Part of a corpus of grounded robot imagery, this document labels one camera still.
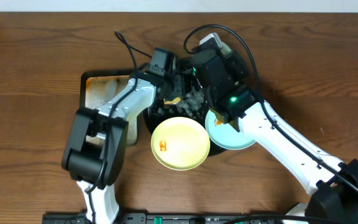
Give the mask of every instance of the wooden table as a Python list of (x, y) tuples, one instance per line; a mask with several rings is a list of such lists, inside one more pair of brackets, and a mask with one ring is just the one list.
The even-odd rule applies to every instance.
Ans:
[[(276, 112), (330, 154), (346, 162), (358, 158), (358, 14), (0, 13), (0, 223), (40, 223), (45, 212), (85, 208), (60, 161), (81, 74), (132, 67), (114, 30), (145, 52), (160, 46), (185, 56), (187, 34), (214, 23), (249, 44)], [(233, 37), (218, 33), (247, 58)], [(284, 213), (308, 202), (291, 173), (258, 144), (178, 172), (158, 163), (149, 141), (142, 121), (116, 183), (122, 207)]]

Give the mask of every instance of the plate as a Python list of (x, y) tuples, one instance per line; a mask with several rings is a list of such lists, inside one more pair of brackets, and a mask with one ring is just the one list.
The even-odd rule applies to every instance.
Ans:
[(151, 140), (155, 158), (174, 170), (199, 166), (209, 153), (209, 136), (198, 122), (184, 117), (163, 121), (154, 130)]
[(243, 133), (238, 133), (230, 124), (215, 126), (215, 119), (215, 114), (209, 110), (205, 118), (205, 129), (209, 138), (218, 146), (230, 150), (239, 150), (255, 143), (255, 140)]

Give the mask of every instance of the cable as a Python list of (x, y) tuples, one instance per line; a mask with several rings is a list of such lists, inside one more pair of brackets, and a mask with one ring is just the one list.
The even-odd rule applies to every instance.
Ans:
[[(136, 86), (137, 86), (137, 72), (138, 72), (138, 68), (137, 68), (137, 64), (136, 64), (136, 60), (135, 60), (135, 57), (134, 57), (134, 54), (132, 52), (131, 49), (133, 49), (133, 47), (131, 47), (127, 41), (125, 40), (124, 36), (119, 32), (119, 31), (115, 31), (114, 32), (116, 37), (122, 42), (125, 44), (125, 46), (127, 47), (130, 55), (131, 55), (131, 58), (132, 58), (132, 61), (134, 63), (134, 72), (135, 72), (135, 84), (134, 86), (127, 92), (125, 93), (122, 97), (120, 97), (120, 99), (118, 99), (111, 107), (111, 110), (109, 112), (109, 116), (108, 118), (111, 118), (112, 117), (112, 114), (114, 113), (114, 111), (116, 110), (118, 104), (125, 99), (125, 97), (127, 97), (129, 94), (131, 94), (135, 89), (136, 89)], [(106, 140), (105, 140), (105, 143), (104, 143), (104, 154), (103, 154), (103, 161), (102, 161), (102, 166), (100, 168), (100, 173), (98, 175), (98, 178), (96, 179), (96, 182), (92, 185), (92, 187), (90, 189), (87, 189), (85, 190), (85, 193), (88, 194), (88, 198), (89, 198), (89, 206), (91, 207), (91, 211), (92, 211), (92, 223), (96, 223), (95, 220), (96, 220), (96, 212), (95, 212), (95, 209), (94, 209), (94, 206), (93, 206), (93, 200), (92, 200), (92, 191), (98, 186), (98, 184), (102, 181), (103, 179), (103, 176), (104, 176), (104, 171), (106, 171), (106, 166), (107, 166), (107, 153), (108, 153), (108, 148), (109, 148), (109, 140), (110, 140), (110, 133), (111, 133), (111, 124), (108, 125), (108, 128), (107, 128), (107, 131), (106, 131)]]
[(141, 53), (142, 55), (148, 56), (149, 58), (152, 58), (151, 55), (149, 55), (149, 54), (147, 54), (147, 53), (145, 53), (145, 52), (143, 52), (143, 51), (141, 51), (141, 50), (138, 50), (138, 49), (134, 48), (133, 46), (129, 45), (128, 43), (126, 43), (126, 40), (122, 37), (122, 34), (121, 34), (121, 37), (122, 37), (122, 38), (119, 37), (117, 34), (115, 34), (115, 35), (116, 35), (116, 37), (117, 37), (123, 44), (128, 45), (130, 49), (132, 49), (132, 50), (134, 50), (134, 51), (136, 51), (136, 52), (139, 52), (139, 53)]
[(249, 222), (254, 220), (292, 220), (292, 221), (301, 221), (301, 222), (318, 222), (323, 224), (343, 224), (340, 222), (335, 222), (323, 218), (299, 217), (295, 215), (249, 215), (246, 217), (237, 218), (235, 220), (225, 222), (223, 224), (236, 224), (240, 222)]
[(186, 37), (184, 43), (183, 43), (183, 48), (185, 49), (185, 51), (189, 54), (194, 54), (194, 52), (190, 52), (186, 45), (187, 42), (189, 40), (189, 38), (196, 32), (198, 32), (201, 29), (205, 29), (205, 28), (218, 28), (218, 29), (223, 29), (228, 31), (229, 33), (231, 33), (234, 37), (237, 38), (237, 40), (242, 44), (242, 46), (245, 48), (245, 50), (247, 51), (249, 60), (251, 62), (252, 65), (252, 69), (254, 71), (254, 77), (255, 80), (257, 82), (257, 92), (258, 92), (258, 100), (260, 105), (262, 106), (262, 109), (264, 111), (264, 114), (266, 115), (267, 119), (270, 121), (270, 123), (272, 124), (272, 126), (274, 128), (277, 129), (277, 131), (279, 133), (281, 133), (288, 141), (290, 141), (292, 144), (294, 144), (300, 151), (302, 151), (303, 153), (305, 153), (308, 157), (310, 157), (312, 160), (314, 160), (315, 162), (317, 162), (317, 164), (323, 168), (325, 168), (326, 170), (328, 170), (330, 173), (334, 174), (335, 177), (337, 177), (338, 179), (340, 179), (342, 182), (344, 182), (346, 185), (348, 185), (350, 188), (352, 188), (353, 190), (355, 190), (358, 193), (358, 188), (353, 185), (352, 183), (350, 183), (348, 180), (346, 180), (344, 177), (342, 177), (334, 168), (332, 168), (331, 166), (329, 166), (327, 163), (325, 163), (322, 159), (317, 158), (314, 154), (312, 154), (311, 152), (309, 152), (307, 149), (305, 149), (301, 144), (299, 144), (297, 141), (295, 141), (293, 138), (291, 138), (284, 130), (281, 129), (281, 127), (277, 124), (277, 121), (275, 121), (267, 112), (266, 110), (266, 106), (264, 103), (264, 98), (262, 96), (262, 89), (260, 87), (260, 82), (259, 82), (259, 76), (258, 76), (258, 71), (256, 69), (256, 64), (255, 64), (255, 60), (254, 57), (252, 56), (251, 51), (248, 48), (248, 45), (243, 41), (243, 39), (236, 34), (233, 30), (231, 30), (230, 28), (227, 28), (225, 26), (222, 25), (218, 25), (218, 24), (207, 24), (207, 25), (203, 25), (200, 26), (198, 28), (196, 28), (195, 30), (191, 31), (190, 34)]

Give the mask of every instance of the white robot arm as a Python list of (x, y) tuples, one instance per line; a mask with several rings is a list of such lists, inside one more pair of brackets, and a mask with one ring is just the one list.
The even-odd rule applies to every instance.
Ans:
[[(106, 117), (109, 116), (111, 106), (126, 93), (130, 92), (134, 85), (135, 78), (131, 78), (128, 81), (127, 86), (117, 96), (115, 96), (111, 101), (97, 108), (99, 114)], [(129, 95), (118, 104), (115, 112), (112, 114), (113, 118), (120, 117), (126, 121), (132, 121), (133, 119), (136, 119), (137, 115), (153, 104), (155, 90), (156, 87), (153, 84), (139, 78), (137, 81), (136, 89), (130, 92)], [(106, 135), (98, 133), (97, 137), (105, 139)], [(86, 207), (88, 208), (86, 211), (86, 218), (92, 220), (93, 214), (90, 205), (90, 198), (88, 197), (88, 193), (86, 193), (86, 191), (90, 189), (93, 184), (85, 180), (79, 180), (77, 181), (77, 184), (80, 186), (83, 192)], [(116, 201), (114, 193), (114, 184), (110, 186), (107, 185), (103, 189), (96, 188), (91, 192), (91, 194), (94, 210), (97, 214), (95, 215), (95, 222), (100, 224), (113, 223), (119, 211), (119, 205)]]
[[(342, 160), (331, 156), (327, 152), (307, 140), (298, 131), (293, 129), (273, 110), (269, 103), (265, 101), (265, 107), (269, 115), (277, 121), (277, 124), (294, 140), (304, 148), (313, 153), (325, 163), (340, 171), (338, 166)], [(252, 137), (266, 148), (278, 161), (280, 161), (298, 179), (306, 193), (312, 195), (317, 191), (316, 183), (319, 180), (327, 182), (333, 177), (328, 170), (319, 165), (301, 152), (281, 133), (272, 127), (271, 122), (266, 118), (260, 103), (255, 103), (246, 110), (246, 116), (239, 119), (239, 128), (242, 133)]]

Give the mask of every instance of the black cable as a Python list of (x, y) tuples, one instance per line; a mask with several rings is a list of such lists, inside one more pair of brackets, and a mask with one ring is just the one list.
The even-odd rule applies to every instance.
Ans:
[(340, 222), (335, 222), (323, 218), (299, 217), (295, 215), (249, 215), (246, 217), (237, 218), (235, 220), (225, 222), (223, 224), (236, 224), (239, 222), (249, 222), (254, 220), (292, 220), (292, 221), (301, 221), (301, 222), (318, 222), (322, 224), (343, 224)]
[(123, 44), (128, 45), (129, 48), (131, 48), (132, 50), (134, 50), (134, 51), (136, 51), (136, 52), (139, 52), (139, 53), (141, 53), (142, 55), (148, 56), (149, 58), (152, 58), (151, 55), (149, 55), (149, 54), (147, 54), (147, 53), (145, 53), (145, 52), (143, 52), (143, 51), (141, 51), (141, 50), (138, 50), (138, 49), (134, 48), (133, 46), (129, 45), (128, 43), (126, 43), (126, 40), (125, 40), (124, 38), (121, 38), (121, 37), (117, 36), (117, 34), (116, 34), (116, 37), (117, 37)]
[(264, 98), (262, 96), (262, 89), (260, 87), (260, 82), (259, 82), (259, 76), (258, 76), (258, 71), (256, 69), (256, 64), (255, 64), (255, 60), (252, 56), (251, 51), (249, 50), (247, 44), (243, 41), (243, 39), (236, 34), (233, 30), (231, 30), (230, 28), (227, 28), (225, 26), (222, 25), (218, 25), (218, 24), (207, 24), (207, 25), (203, 25), (200, 26), (198, 28), (196, 28), (195, 30), (191, 31), (190, 34), (186, 37), (184, 43), (183, 43), (183, 48), (186, 50), (187, 53), (189, 54), (194, 54), (193, 52), (190, 52), (187, 47), (186, 44), (189, 40), (189, 38), (196, 32), (198, 32), (201, 29), (205, 29), (205, 28), (219, 28), (219, 29), (223, 29), (228, 31), (229, 33), (231, 33), (234, 37), (237, 38), (237, 40), (242, 44), (242, 46), (245, 48), (245, 50), (247, 51), (249, 60), (251, 62), (252, 65), (252, 69), (254, 71), (254, 77), (255, 80), (257, 82), (257, 92), (259, 94), (259, 103), (262, 106), (262, 109), (264, 111), (264, 114), (266, 115), (267, 119), (270, 121), (270, 123), (272, 124), (272, 126), (274, 128), (277, 129), (277, 131), (279, 133), (281, 133), (288, 141), (290, 141), (292, 144), (294, 144), (300, 151), (302, 151), (303, 153), (305, 153), (308, 157), (310, 157), (312, 160), (314, 160), (315, 162), (317, 162), (317, 164), (323, 168), (325, 168), (326, 170), (328, 170), (330, 173), (334, 174), (335, 177), (337, 177), (338, 179), (340, 179), (342, 182), (344, 182), (346, 185), (348, 185), (350, 188), (352, 188), (353, 190), (355, 190), (358, 193), (358, 188), (353, 185), (352, 183), (350, 183), (348, 180), (346, 180), (344, 177), (342, 177), (334, 168), (332, 168), (331, 166), (329, 166), (327, 163), (325, 163), (322, 159), (317, 158), (315, 155), (313, 155), (311, 152), (309, 152), (307, 149), (305, 149), (301, 144), (299, 144), (297, 141), (295, 141), (293, 138), (291, 138), (283, 129), (281, 129), (281, 127), (277, 124), (277, 121), (275, 121), (267, 112), (266, 107), (265, 107), (265, 103), (264, 103)]
[[(116, 110), (118, 104), (125, 99), (125, 97), (127, 97), (129, 94), (131, 94), (137, 86), (137, 72), (138, 72), (138, 68), (137, 68), (137, 64), (136, 64), (136, 60), (134, 57), (134, 54), (132, 52), (131, 49), (133, 49), (133, 47), (131, 47), (127, 41), (125, 40), (124, 36), (119, 32), (119, 31), (115, 31), (114, 32), (116, 37), (125, 44), (125, 46), (127, 47), (132, 61), (134, 63), (134, 73), (135, 73), (135, 84), (134, 86), (127, 92), (125, 93), (122, 97), (120, 97), (120, 99), (118, 99), (111, 107), (111, 110), (109, 112), (109, 116), (108, 118), (112, 117), (112, 114), (114, 113), (114, 111)], [(108, 125), (108, 128), (106, 130), (106, 140), (104, 142), (104, 154), (103, 154), (103, 161), (102, 161), (102, 166), (100, 168), (100, 173), (98, 178), (96, 179), (96, 182), (93, 184), (93, 186), (90, 189), (85, 190), (85, 192), (88, 194), (88, 198), (89, 198), (89, 206), (91, 207), (91, 211), (92, 211), (92, 223), (95, 223), (96, 220), (96, 212), (94, 210), (94, 206), (93, 206), (93, 201), (92, 201), (92, 191), (98, 186), (98, 184), (102, 181), (103, 176), (104, 176), (104, 172), (106, 171), (106, 166), (107, 166), (107, 153), (108, 153), (108, 149), (109, 149), (109, 139), (110, 139), (110, 133), (111, 133), (111, 124)]]

